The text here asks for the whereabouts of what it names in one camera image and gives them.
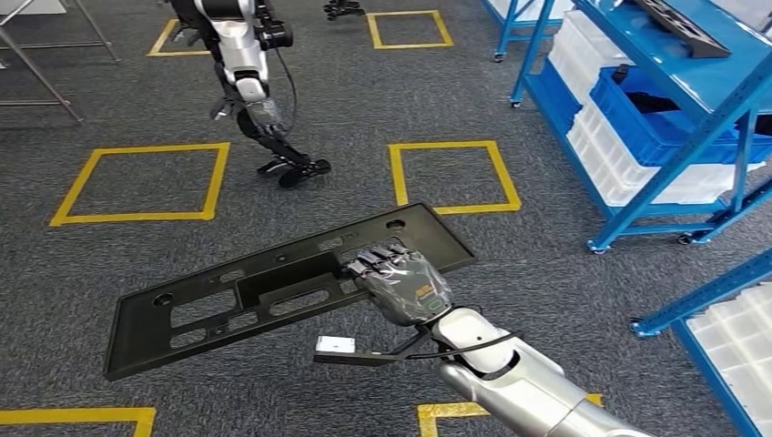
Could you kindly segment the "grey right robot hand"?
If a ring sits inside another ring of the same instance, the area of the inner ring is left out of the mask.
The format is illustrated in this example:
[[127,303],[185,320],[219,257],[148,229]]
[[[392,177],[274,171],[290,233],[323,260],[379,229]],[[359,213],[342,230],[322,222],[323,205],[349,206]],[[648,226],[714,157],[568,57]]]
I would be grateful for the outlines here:
[[419,251],[401,244],[362,250],[344,269],[398,326],[426,324],[452,308],[451,289],[442,274]]

